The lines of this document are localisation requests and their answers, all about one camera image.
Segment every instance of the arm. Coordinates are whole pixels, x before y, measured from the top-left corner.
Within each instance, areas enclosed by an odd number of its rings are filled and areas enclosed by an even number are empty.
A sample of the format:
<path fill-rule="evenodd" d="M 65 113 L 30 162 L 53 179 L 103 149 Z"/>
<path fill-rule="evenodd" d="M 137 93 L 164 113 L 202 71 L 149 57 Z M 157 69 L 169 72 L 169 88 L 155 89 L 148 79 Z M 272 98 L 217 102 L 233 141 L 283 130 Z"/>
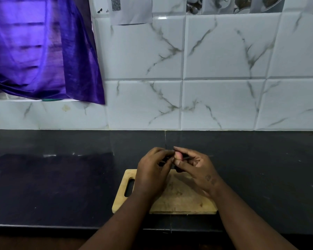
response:
<path fill-rule="evenodd" d="M 174 149 L 191 157 L 188 161 L 175 160 L 175 164 L 188 172 L 215 201 L 223 225 L 237 250 L 296 249 L 221 179 L 208 156 L 186 148 Z"/>
<path fill-rule="evenodd" d="M 174 151 L 153 148 L 139 162 L 134 191 L 113 217 L 105 223 L 80 250 L 130 249 L 142 220 L 150 210 L 154 198 L 162 191 L 174 158 L 163 167 L 158 163 Z"/>

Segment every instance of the brown floor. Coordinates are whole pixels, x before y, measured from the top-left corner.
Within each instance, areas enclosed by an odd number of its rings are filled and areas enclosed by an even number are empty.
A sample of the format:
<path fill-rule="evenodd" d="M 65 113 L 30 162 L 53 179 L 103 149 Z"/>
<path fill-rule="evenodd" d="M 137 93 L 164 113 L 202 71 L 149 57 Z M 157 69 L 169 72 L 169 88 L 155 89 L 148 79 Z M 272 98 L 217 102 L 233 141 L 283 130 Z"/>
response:
<path fill-rule="evenodd" d="M 27 238 L 0 236 L 0 250 L 77 250 L 84 244 L 83 239 L 69 238 Z M 222 250 L 218 246 L 165 246 L 162 248 L 134 247 L 134 250 Z"/>

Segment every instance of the person's left forearm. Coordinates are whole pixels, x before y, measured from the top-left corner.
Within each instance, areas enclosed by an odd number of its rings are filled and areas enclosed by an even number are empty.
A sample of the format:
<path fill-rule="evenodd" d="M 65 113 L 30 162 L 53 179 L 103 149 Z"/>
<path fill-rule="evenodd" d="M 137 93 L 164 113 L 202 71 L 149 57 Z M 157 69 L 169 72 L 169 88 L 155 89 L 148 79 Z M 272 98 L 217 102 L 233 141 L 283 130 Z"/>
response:
<path fill-rule="evenodd" d="M 113 217 L 80 250 L 130 249 L 151 205 L 148 197 L 133 192 Z"/>

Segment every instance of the purple curtain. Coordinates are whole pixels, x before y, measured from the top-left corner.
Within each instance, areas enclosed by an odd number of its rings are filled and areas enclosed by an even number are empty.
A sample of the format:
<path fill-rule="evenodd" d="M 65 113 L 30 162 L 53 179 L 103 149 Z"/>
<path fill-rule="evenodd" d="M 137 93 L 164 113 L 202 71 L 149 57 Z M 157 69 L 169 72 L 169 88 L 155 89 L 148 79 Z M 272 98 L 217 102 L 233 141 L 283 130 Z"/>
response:
<path fill-rule="evenodd" d="M 105 103 L 88 0 L 0 0 L 0 89 Z"/>

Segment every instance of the person's right forearm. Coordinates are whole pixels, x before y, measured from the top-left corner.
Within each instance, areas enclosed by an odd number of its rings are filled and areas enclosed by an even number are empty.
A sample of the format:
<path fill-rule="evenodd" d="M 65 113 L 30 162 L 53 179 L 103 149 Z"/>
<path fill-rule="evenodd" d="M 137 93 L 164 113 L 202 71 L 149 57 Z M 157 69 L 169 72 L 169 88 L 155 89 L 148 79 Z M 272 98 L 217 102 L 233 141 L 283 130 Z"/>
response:
<path fill-rule="evenodd" d="M 258 216 L 221 178 L 210 191 L 237 250 L 296 249 Z"/>

